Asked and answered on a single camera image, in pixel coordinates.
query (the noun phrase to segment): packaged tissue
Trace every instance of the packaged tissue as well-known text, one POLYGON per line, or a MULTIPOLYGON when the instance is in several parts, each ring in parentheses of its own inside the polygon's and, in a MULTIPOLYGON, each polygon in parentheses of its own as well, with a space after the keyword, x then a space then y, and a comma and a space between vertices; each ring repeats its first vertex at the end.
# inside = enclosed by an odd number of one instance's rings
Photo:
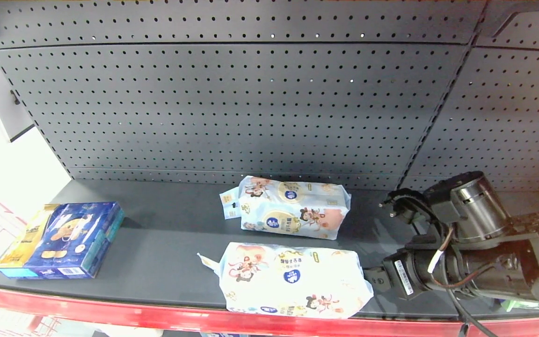
POLYGON ((247 176, 220 198, 225 218, 240 216, 244 230, 334 240, 351 196, 342 185, 247 176))
POLYGON ((348 318, 374 295, 353 251, 231 242, 219 263, 199 256, 233 312, 348 318))

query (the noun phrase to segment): pegboard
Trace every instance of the pegboard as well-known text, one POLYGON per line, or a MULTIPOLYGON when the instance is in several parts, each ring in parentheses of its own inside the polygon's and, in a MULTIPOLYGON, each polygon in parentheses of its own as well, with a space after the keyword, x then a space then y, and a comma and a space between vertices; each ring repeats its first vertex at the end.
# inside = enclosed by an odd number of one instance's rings
POLYGON ((483 1, 0 1, 0 49, 216 42, 468 43, 483 1))
POLYGON ((539 49, 539 12, 517 14, 498 36, 480 36, 477 45, 539 49))
POLYGON ((470 170, 539 190, 539 51, 473 49, 404 186, 470 170))
MULTIPOLYGON (((255 172, 251 171, 167 171, 167 170, 114 170, 77 168, 73 170, 77 179, 99 179, 120 181, 182 182, 182 183, 227 183, 238 185, 255 172)), ((267 173, 258 172, 269 179, 279 181, 313 181, 345 185, 360 190, 393 190, 400 180, 398 175, 373 175, 352 173, 267 173)))
POLYGON ((81 45, 0 50, 0 66, 73 177, 296 173, 391 189, 463 48, 81 45))

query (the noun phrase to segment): blue box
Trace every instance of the blue box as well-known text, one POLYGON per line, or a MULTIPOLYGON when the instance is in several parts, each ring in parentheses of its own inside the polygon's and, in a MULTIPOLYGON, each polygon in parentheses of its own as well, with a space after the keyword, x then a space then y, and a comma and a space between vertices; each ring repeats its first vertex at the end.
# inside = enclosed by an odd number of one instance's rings
POLYGON ((115 202, 45 205, 0 259, 15 279, 94 278, 124 211, 115 202))

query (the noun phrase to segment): barcode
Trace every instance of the barcode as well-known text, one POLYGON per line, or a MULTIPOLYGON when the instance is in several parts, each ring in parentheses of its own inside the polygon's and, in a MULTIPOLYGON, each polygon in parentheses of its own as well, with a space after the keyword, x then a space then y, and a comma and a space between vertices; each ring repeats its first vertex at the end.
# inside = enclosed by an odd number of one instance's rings
POLYGON ((81 268, 58 268, 58 271, 64 275, 84 275, 81 268))
POLYGON ((407 276, 405 267, 402 266, 402 262, 400 260, 396 260, 394 262, 394 266, 396 267, 396 271, 398 271, 398 276, 401 278, 402 286, 405 288, 407 295, 413 294, 411 281, 409 281, 409 277, 407 276))

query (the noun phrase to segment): product box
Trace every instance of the product box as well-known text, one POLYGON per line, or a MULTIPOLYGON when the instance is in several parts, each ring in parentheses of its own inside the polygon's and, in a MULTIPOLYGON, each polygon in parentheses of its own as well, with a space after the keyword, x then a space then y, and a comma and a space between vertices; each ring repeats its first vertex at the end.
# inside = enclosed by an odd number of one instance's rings
POLYGON ((349 318, 374 296, 354 251, 231 242, 220 262, 226 308, 249 314, 349 318))
POLYGON ((0 259, 15 279, 94 278, 124 211, 115 202, 49 204, 0 259))
POLYGON ((351 195, 342 185, 247 176, 220 198, 225 218, 240 216, 244 230, 335 240, 351 195))
POLYGON ((249 335, 242 335, 240 333, 205 333, 199 332, 201 337, 249 337, 249 335))

